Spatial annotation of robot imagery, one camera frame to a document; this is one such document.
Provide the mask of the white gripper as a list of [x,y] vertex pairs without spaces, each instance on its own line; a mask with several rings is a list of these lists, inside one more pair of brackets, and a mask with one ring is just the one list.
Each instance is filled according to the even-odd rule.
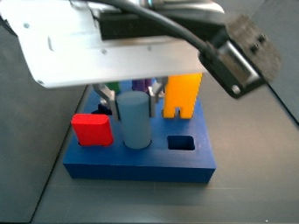
[[96,17],[110,9],[78,0],[0,0],[0,17],[16,33],[35,81],[46,88],[94,84],[118,121],[116,92],[103,83],[158,77],[148,87],[155,117],[167,76],[206,70],[199,50],[168,37],[106,40]]

